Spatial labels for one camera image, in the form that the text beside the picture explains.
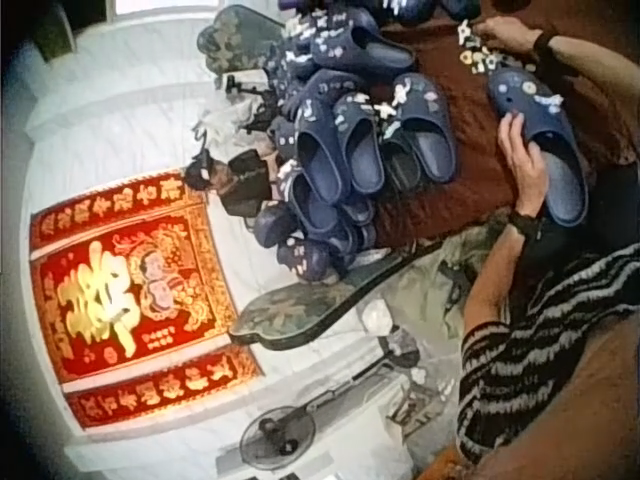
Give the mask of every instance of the black wrist strap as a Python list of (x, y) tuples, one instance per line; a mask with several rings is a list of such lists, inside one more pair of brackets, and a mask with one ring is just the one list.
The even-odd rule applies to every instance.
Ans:
[(555, 57), (553, 50), (549, 46), (551, 39), (557, 36), (558, 32), (553, 28), (543, 31), (538, 35), (538, 38), (536, 38), (536, 41), (533, 43), (533, 52), (538, 57), (540, 64), (546, 67), (549, 71), (557, 72), (560, 73), (560, 75), (566, 75), (569, 77), (577, 77), (578, 71), (560, 62)]
[(538, 56), (541, 62), (554, 61), (555, 57), (553, 55), (553, 50), (549, 46), (549, 42), (558, 33), (555, 30), (547, 30), (542, 32), (536, 38), (536, 41), (533, 44), (533, 51)]
[(524, 236), (527, 243), (537, 240), (540, 236), (540, 222), (534, 217), (520, 215), (517, 211), (512, 210), (509, 214), (509, 224)]

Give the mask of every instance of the wristwatch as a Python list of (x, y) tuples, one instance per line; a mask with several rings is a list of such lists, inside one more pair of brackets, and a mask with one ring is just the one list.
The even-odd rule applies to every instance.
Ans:
[(525, 239), (525, 242), (540, 238), (540, 221), (529, 215), (521, 215), (515, 210), (509, 214), (509, 224), (513, 225)]

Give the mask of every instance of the camouflage fabric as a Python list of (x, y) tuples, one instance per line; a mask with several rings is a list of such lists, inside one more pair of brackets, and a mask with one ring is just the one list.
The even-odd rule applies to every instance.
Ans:
[(234, 343), (261, 343), (270, 350), (305, 345), (331, 328), (367, 293), (438, 248), (398, 251), (378, 262), (352, 270), (333, 285), (294, 284), (253, 300), (229, 329)]
[(273, 42), (282, 38), (283, 25), (250, 8), (223, 8), (213, 24), (198, 35), (198, 50), (216, 75), (262, 68)]

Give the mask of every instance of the red banner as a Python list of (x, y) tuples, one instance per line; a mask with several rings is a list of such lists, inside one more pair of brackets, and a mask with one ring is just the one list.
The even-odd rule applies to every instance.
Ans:
[(139, 177), (47, 208), (31, 218), (31, 251), (71, 237), (168, 208), (203, 203), (179, 171)]
[(248, 349), (228, 345), (162, 372), (65, 396), (82, 427), (97, 427), (228, 390), (260, 373)]
[[(132, 185), (144, 190), (159, 180), (144, 182)], [(176, 208), (169, 197), (164, 207), (96, 226), (32, 261), (36, 307), (60, 382), (226, 333), (234, 321), (205, 205)]]

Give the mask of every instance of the hand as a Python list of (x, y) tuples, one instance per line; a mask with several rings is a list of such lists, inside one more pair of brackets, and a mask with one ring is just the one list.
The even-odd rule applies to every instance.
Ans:
[(276, 151), (276, 146), (270, 140), (264, 139), (256, 146), (260, 158), (268, 157)]
[(516, 211), (521, 215), (535, 217), (540, 212), (549, 189), (546, 164), (535, 142), (525, 149), (522, 141), (524, 115), (515, 117), (507, 113), (498, 127), (498, 144), (507, 158), (511, 173), (518, 185)]
[(489, 48), (528, 54), (542, 30), (533, 30), (514, 17), (493, 17), (473, 27)]

